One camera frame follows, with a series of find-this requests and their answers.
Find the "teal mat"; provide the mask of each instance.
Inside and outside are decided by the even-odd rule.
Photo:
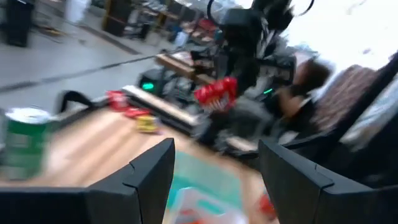
[[[232,173],[182,152],[176,152],[167,208],[173,209],[180,189],[194,187],[222,202],[242,209],[241,183]]]

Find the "yellow package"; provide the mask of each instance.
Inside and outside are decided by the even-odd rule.
[[[157,133],[159,131],[159,120],[154,116],[139,116],[137,117],[137,129],[141,133]]]

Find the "gray floor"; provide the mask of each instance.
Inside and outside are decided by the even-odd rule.
[[[100,29],[99,18],[86,18],[85,23]],[[81,91],[92,98],[103,96],[107,90],[135,84],[138,74],[155,66],[154,60],[142,60],[96,72],[85,71],[156,54],[161,48],[171,48],[163,40],[158,46],[151,45],[150,41],[157,41],[153,36],[149,43],[119,39],[141,53],[131,55],[70,24],[62,24],[62,29],[69,36],[57,39],[61,42],[54,42],[40,33],[32,33],[29,48],[0,44],[0,88],[26,81],[54,79],[50,83],[0,93],[0,108],[39,106],[53,112],[55,99],[62,90]],[[60,77],[72,77],[74,74],[80,76],[57,80]]]

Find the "dark hair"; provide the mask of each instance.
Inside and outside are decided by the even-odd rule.
[[[311,58],[305,62],[305,71],[303,85],[308,90],[314,90],[323,86],[331,74],[331,69],[325,64],[318,62],[315,58]]]

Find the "soda can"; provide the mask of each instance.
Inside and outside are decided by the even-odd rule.
[[[42,171],[51,123],[38,108],[13,108],[4,114],[3,171],[8,179],[25,180]]]

